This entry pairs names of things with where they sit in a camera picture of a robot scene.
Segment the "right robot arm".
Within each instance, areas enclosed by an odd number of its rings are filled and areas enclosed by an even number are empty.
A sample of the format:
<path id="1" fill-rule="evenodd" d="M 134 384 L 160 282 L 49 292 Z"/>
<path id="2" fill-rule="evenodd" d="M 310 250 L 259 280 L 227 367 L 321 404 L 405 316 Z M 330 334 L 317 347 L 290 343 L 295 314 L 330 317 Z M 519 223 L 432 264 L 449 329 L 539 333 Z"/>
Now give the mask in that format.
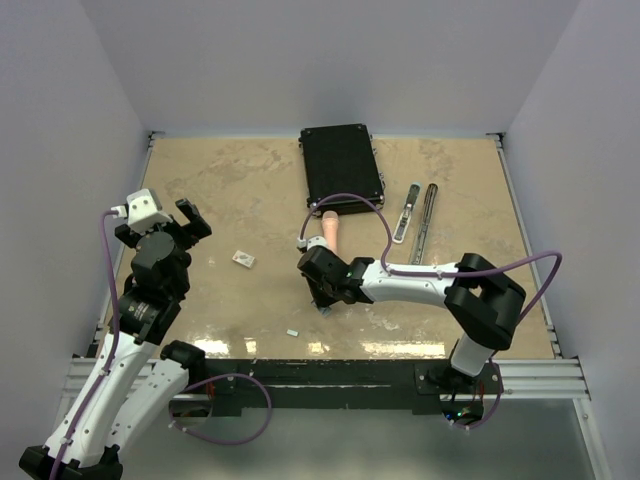
<path id="1" fill-rule="evenodd" d="M 170 336 L 210 358 L 448 359 L 469 392 L 508 350 L 526 292 L 482 256 L 438 265 L 343 259 L 321 228 L 279 211 L 235 219 L 191 252 L 190 289 Z"/>

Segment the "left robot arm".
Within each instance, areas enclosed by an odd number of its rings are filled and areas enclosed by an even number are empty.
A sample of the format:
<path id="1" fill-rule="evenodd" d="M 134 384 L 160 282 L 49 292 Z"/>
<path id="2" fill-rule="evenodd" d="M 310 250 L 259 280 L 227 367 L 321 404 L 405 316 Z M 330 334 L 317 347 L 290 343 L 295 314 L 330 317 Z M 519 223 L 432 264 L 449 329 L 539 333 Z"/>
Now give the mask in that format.
<path id="1" fill-rule="evenodd" d="M 184 342 L 170 345 L 158 371 L 143 385 L 133 385 L 190 289 L 189 249 L 211 234 L 188 199 L 175 205 L 187 218 L 186 225 L 165 212 L 149 189 L 109 210 L 126 221 L 114 234 L 135 251 L 131 273 L 123 291 L 111 294 L 109 333 L 73 406 L 44 444 L 26 448 L 20 458 L 20 468 L 31 478 L 120 478 L 125 448 L 171 396 L 205 385 L 204 354 Z"/>

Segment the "grey stapler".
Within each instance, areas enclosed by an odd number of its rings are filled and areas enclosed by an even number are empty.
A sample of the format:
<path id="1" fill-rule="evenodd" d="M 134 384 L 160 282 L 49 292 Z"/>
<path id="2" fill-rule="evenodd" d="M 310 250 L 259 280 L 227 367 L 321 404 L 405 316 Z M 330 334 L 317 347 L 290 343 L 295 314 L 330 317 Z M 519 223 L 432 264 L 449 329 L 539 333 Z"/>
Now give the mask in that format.
<path id="1" fill-rule="evenodd" d="M 423 211 L 420 218 L 417 235 L 413 243 L 412 251 L 409 257 L 410 265 L 420 265 L 423 260 L 424 251 L 426 248 L 428 229 L 433 216 L 433 209 L 435 205 L 436 196 L 438 193 L 438 185 L 430 183 L 427 187 Z"/>

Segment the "light blue stapler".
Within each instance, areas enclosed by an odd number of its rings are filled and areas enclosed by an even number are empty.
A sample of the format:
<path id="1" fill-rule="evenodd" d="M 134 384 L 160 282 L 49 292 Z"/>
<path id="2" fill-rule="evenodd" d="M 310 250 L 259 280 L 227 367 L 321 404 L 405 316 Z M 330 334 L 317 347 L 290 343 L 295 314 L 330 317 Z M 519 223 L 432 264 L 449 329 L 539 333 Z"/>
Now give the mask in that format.
<path id="1" fill-rule="evenodd" d="M 420 191 L 421 184 L 418 182 L 413 182 L 408 189 L 402 212 L 392 235 L 392 241 L 396 244 L 402 244 L 404 242 Z"/>

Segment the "small white card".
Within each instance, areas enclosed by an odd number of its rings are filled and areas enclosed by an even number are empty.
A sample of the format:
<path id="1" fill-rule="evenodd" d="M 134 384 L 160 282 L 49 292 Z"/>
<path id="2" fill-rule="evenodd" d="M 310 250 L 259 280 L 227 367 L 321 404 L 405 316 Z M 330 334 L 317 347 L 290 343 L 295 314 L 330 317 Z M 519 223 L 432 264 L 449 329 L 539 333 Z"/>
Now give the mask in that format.
<path id="1" fill-rule="evenodd" d="M 247 269 L 251 269 L 256 262 L 256 258 L 246 252 L 237 250 L 232 256 L 232 261 Z"/>

